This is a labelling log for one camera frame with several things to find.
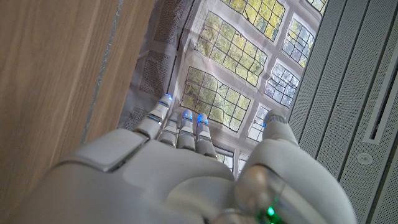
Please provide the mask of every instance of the gray wall panel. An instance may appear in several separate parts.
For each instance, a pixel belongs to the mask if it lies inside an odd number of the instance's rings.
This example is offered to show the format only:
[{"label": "gray wall panel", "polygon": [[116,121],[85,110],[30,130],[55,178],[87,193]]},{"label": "gray wall panel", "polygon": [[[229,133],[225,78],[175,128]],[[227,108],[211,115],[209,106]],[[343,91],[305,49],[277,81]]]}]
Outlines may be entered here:
[{"label": "gray wall panel", "polygon": [[300,147],[312,157],[315,157],[320,147],[341,80],[344,77],[357,34],[361,28],[366,6],[367,1],[363,0],[353,0],[346,3],[300,140]]},{"label": "gray wall panel", "polygon": [[[363,142],[369,122],[374,123],[374,121],[370,121],[370,117],[379,92],[385,92],[385,89],[382,89],[382,83],[387,75],[387,69],[390,65],[397,41],[398,21],[396,18],[340,180],[341,185],[346,190],[348,197],[354,205],[358,223],[364,223],[368,217],[397,132],[398,101],[395,100],[380,144]],[[358,154],[360,153],[368,153],[371,155],[373,162],[368,165],[359,163]]]},{"label": "gray wall panel", "polygon": [[322,20],[318,35],[313,46],[310,60],[308,61],[305,74],[301,80],[300,90],[292,109],[289,119],[290,127],[295,134],[297,140],[300,140],[301,133],[310,111],[313,97],[317,90],[320,75],[322,74],[323,65],[326,63],[329,49],[333,42],[338,23],[345,6],[345,0],[333,0],[328,3],[328,9]]},{"label": "gray wall panel", "polygon": [[398,153],[391,163],[390,172],[381,192],[371,223],[398,223]]},{"label": "gray wall panel", "polygon": [[395,1],[370,2],[317,160],[338,177],[384,47]]}]

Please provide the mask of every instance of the white robotic hand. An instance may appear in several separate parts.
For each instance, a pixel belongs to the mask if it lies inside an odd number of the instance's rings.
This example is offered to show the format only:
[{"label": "white robotic hand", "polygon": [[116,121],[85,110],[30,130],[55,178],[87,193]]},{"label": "white robotic hand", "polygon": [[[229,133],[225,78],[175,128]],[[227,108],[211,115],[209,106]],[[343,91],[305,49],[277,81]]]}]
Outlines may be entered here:
[{"label": "white robotic hand", "polygon": [[9,223],[356,223],[339,183],[302,151],[282,114],[238,180],[218,162],[205,114],[164,96],[130,132],[112,131],[64,158]]}]

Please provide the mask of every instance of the ventilation grille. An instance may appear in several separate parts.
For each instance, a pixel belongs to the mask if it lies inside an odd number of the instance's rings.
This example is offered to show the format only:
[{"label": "ventilation grille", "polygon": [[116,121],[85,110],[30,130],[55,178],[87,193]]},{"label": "ventilation grille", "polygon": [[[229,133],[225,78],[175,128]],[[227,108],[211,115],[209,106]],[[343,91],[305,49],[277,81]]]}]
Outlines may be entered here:
[{"label": "ventilation grille", "polygon": [[153,50],[149,51],[139,89],[161,98],[165,93],[165,82],[170,61],[171,56]]},{"label": "ventilation grille", "polygon": [[154,40],[175,45],[178,25],[188,6],[188,0],[165,0]]},{"label": "ventilation grille", "polygon": [[395,4],[371,1],[317,160],[337,177],[384,46]]},{"label": "ventilation grille", "polygon": [[[387,31],[396,8],[394,1],[371,1],[362,30],[353,52],[346,77],[341,86],[340,95],[333,111],[328,132],[322,143],[319,160],[327,169],[337,176],[346,154],[352,132],[366,96],[379,53],[384,47]],[[355,134],[351,151],[346,161],[340,184],[345,189],[356,212],[358,223],[364,223],[368,217],[379,181],[386,165],[386,156],[391,150],[397,122],[397,102],[394,103],[388,125],[384,130],[380,145],[363,142],[371,113],[386,76],[395,45],[398,40],[398,26],[395,23],[382,56],[377,75],[372,83],[372,90],[366,99],[361,122]],[[358,162],[358,154],[368,153],[373,162],[363,165]]]},{"label": "ventilation grille", "polygon": [[146,115],[148,115],[149,111],[144,109],[135,107],[132,112],[130,112],[129,117],[127,118],[126,122],[124,122],[122,128],[127,130],[134,130],[134,128],[144,119]]},{"label": "ventilation grille", "polygon": [[323,65],[326,62],[332,38],[338,27],[338,21],[345,5],[344,0],[330,1],[328,11],[322,20],[319,34],[315,40],[310,60],[307,64],[305,74],[302,78],[300,90],[297,93],[297,99],[289,124],[297,140],[300,140],[305,120],[312,104],[313,97],[317,90],[318,81],[322,74]]},{"label": "ventilation grille", "polygon": [[391,178],[385,184],[385,192],[383,198],[380,198],[381,206],[377,213],[376,224],[398,223],[398,162],[395,160],[394,170]]},{"label": "ventilation grille", "polygon": [[343,22],[339,25],[331,46],[328,61],[300,140],[300,147],[312,157],[315,157],[322,141],[365,10],[366,4],[363,0],[349,1],[344,9],[341,18]]}]

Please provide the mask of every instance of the wooden panel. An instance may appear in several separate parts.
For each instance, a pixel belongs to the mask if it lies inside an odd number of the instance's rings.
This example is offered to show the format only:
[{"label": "wooden panel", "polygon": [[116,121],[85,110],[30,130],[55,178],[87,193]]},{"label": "wooden panel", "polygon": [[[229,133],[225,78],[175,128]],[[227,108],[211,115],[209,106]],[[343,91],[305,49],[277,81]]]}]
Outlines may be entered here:
[{"label": "wooden panel", "polygon": [[117,5],[0,1],[0,222],[79,145]]},{"label": "wooden panel", "polygon": [[123,2],[85,142],[116,129],[153,7],[154,0]]}]

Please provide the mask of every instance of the window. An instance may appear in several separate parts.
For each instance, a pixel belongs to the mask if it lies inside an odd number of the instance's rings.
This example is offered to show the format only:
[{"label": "window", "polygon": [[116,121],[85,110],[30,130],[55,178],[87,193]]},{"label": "window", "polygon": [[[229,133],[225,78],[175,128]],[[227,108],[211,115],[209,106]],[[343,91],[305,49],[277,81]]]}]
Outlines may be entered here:
[{"label": "window", "polygon": [[233,173],[233,169],[234,169],[234,162],[233,162],[234,154],[233,154],[233,152],[225,151],[224,149],[220,149],[216,146],[215,146],[215,149],[216,149],[217,161],[222,162],[223,164],[228,166],[230,171]]},{"label": "window", "polygon": [[196,50],[256,86],[267,55],[234,27],[209,12]]},{"label": "window", "polygon": [[262,141],[262,132],[264,130],[264,118],[266,118],[266,114],[268,110],[263,106],[259,106],[257,110],[256,117],[250,127],[248,137],[257,141]]},{"label": "window", "polygon": [[318,10],[318,12],[321,13],[321,15],[323,15],[323,13],[325,12],[325,7],[326,7],[326,3],[328,2],[328,0],[307,0],[315,9]]},{"label": "window", "polygon": [[267,81],[266,95],[276,100],[276,102],[290,107],[299,80],[285,67],[276,63],[272,70],[272,75]]},{"label": "window", "polygon": [[189,68],[184,93],[181,106],[208,114],[209,119],[236,132],[250,104],[249,98],[193,67]]},{"label": "window", "polygon": [[241,174],[244,165],[246,164],[246,161],[244,161],[243,159],[239,159],[239,170],[238,170],[238,175]]},{"label": "window", "polygon": [[239,155],[239,162],[238,162],[238,175],[241,174],[244,165],[246,164],[246,161],[249,159],[249,155],[246,155],[244,153],[240,153]]},{"label": "window", "polygon": [[242,14],[271,41],[279,31],[285,7],[276,0],[222,0],[230,8]]},{"label": "window", "polygon": [[307,63],[313,44],[313,35],[301,23],[293,19],[283,50],[302,67]]}]

